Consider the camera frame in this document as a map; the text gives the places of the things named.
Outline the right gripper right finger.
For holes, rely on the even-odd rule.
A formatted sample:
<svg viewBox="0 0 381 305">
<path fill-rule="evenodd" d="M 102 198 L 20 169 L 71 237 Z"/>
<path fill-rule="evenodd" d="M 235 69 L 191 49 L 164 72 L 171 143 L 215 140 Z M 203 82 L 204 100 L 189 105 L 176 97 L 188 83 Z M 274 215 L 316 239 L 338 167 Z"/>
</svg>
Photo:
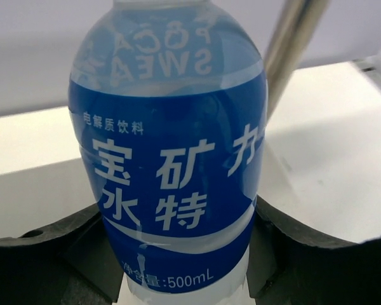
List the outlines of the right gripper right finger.
<svg viewBox="0 0 381 305">
<path fill-rule="evenodd" d="M 256 304 L 381 304 L 381 237 L 341 240 L 259 198 L 247 279 Z"/>
</svg>

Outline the Pocari Sweat bottle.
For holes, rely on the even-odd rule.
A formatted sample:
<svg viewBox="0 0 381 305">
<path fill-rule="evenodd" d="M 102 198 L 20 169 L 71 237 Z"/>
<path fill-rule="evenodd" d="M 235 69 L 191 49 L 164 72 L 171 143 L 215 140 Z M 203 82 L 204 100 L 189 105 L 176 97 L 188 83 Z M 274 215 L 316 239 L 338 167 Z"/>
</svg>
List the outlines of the Pocari Sweat bottle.
<svg viewBox="0 0 381 305">
<path fill-rule="evenodd" d="M 73 61 L 69 112 L 134 304 L 247 304 L 267 78 L 211 1 L 114 1 Z"/>
</svg>

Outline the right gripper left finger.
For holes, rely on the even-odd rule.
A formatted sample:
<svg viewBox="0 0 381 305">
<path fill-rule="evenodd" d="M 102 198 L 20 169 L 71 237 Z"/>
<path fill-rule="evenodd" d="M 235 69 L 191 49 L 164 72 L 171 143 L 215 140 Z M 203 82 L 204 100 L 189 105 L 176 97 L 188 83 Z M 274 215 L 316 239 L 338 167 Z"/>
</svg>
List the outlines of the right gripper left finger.
<svg viewBox="0 0 381 305">
<path fill-rule="evenodd" d="M 98 212 L 0 239 L 0 304 L 113 304 L 122 280 Z"/>
</svg>

